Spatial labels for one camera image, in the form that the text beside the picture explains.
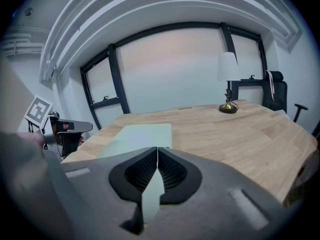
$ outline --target curved ceiling molding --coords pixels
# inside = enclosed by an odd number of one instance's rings
[[[95,48],[90,51],[97,50],[99,44],[104,44],[102,37],[113,43],[138,31],[173,22],[225,21],[260,34],[272,32],[287,47],[300,30],[294,18],[288,19],[291,12],[281,0],[89,1],[71,0],[57,19],[41,55],[40,80],[48,79],[55,65],[61,72],[94,43]]]
[[[65,54],[58,61],[57,68],[63,71],[64,68],[71,66],[80,67],[105,49],[108,44],[115,43],[139,31],[176,22],[212,22],[213,15],[218,23],[236,21],[237,26],[247,28],[249,23],[250,28],[257,33],[268,31],[262,22],[256,22],[259,20],[258,18],[252,17],[252,20],[248,20],[251,16],[246,12],[227,6],[224,6],[225,9],[221,9],[220,4],[214,3],[211,3],[211,6],[205,6],[207,4],[197,0],[174,0],[150,4],[129,11],[104,25],[90,37],[86,37],[82,44],[78,43],[79,46],[72,44],[67,46]]]
[[[40,59],[39,80],[45,77],[49,69],[53,69],[64,46],[73,34],[80,29],[82,24],[101,7],[113,0],[70,0],[52,27],[50,39],[45,43],[43,54]]]
[[[0,42],[0,48],[5,56],[18,54],[41,54],[44,43],[31,42],[31,34],[5,34]]]

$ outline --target window frame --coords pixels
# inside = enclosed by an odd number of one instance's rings
[[[153,34],[171,31],[171,30],[193,29],[193,28],[221,29],[224,42],[226,44],[226,49],[228,52],[234,53],[236,59],[237,59],[237,53],[236,53],[236,49],[235,49],[231,34],[241,36],[244,38],[249,38],[251,40],[256,41],[258,43],[258,49],[259,49],[261,63],[262,63],[263,78],[266,76],[267,59],[266,59],[266,53],[265,53],[264,45],[262,42],[262,38],[259,34],[250,32],[248,30],[245,30],[239,27],[228,25],[225,22],[215,23],[215,22],[202,22],[202,21],[187,21],[187,22],[178,22],[178,23],[171,23],[171,24],[152,27],[152,28],[137,32],[135,34],[132,34],[130,36],[127,36],[116,43],[109,44],[106,49],[104,49],[99,54],[94,56],[84,66],[80,68],[81,80],[82,80],[85,97],[86,97],[90,112],[92,114],[93,120],[99,130],[101,130],[102,127],[99,123],[95,109],[112,106],[115,104],[121,104],[123,113],[124,114],[130,113],[125,89],[121,79],[121,73],[119,70],[119,64],[117,59],[117,48],[124,46],[130,42],[133,42],[135,40],[138,40],[140,38],[151,36]],[[89,88],[87,73],[96,64],[100,63],[106,58],[109,58],[112,81],[114,84],[114,89],[117,97],[94,103],[91,96],[90,88]],[[262,86],[262,79],[241,79],[240,81],[231,81],[233,100],[237,100],[239,97],[239,87],[245,87],[245,86]]]

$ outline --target black cable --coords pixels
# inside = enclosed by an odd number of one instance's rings
[[[28,130],[29,130],[29,133],[34,132],[34,125],[29,120],[28,120]]]
[[[236,103],[234,103],[232,100],[230,100],[234,105],[236,105],[236,111],[238,111],[238,109],[239,109],[239,106],[236,104]]]

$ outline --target white wall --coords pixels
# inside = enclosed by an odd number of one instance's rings
[[[303,33],[290,53],[277,48],[279,70],[288,85],[288,116],[295,117],[295,103],[308,107],[308,111],[301,111],[297,123],[312,133],[320,119],[320,52],[309,27],[296,15]]]
[[[17,132],[34,96],[16,74],[13,65],[0,51],[0,129]]]
[[[267,35],[262,36],[262,42],[267,69],[269,71],[279,71],[278,45],[271,31]]]
[[[35,95],[43,97],[47,101],[53,103],[53,110],[56,108],[55,99],[52,91],[51,81],[39,83],[39,66],[40,66],[40,54],[19,54],[16,56],[6,57],[7,63],[10,69],[14,71],[15,75],[20,80],[20,85],[24,85],[25,89],[32,95],[32,99]],[[28,123],[23,118],[28,107],[23,111],[22,117],[19,120],[19,132],[28,131]]]
[[[89,122],[93,129],[82,134],[84,140],[98,132],[91,115],[79,68],[66,68],[58,78],[58,96],[65,119]]]

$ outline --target white strap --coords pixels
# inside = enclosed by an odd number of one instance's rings
[[[269,82],[270,82],[270,91],[271,91],[271,96],[272,96],[272,100],[275,101],[274,99],[274,94],[275,94],[275,85],[274,85],[274,79],[272,77],[272,74],[269,70],[267,70],[268,74],[269,74]]]

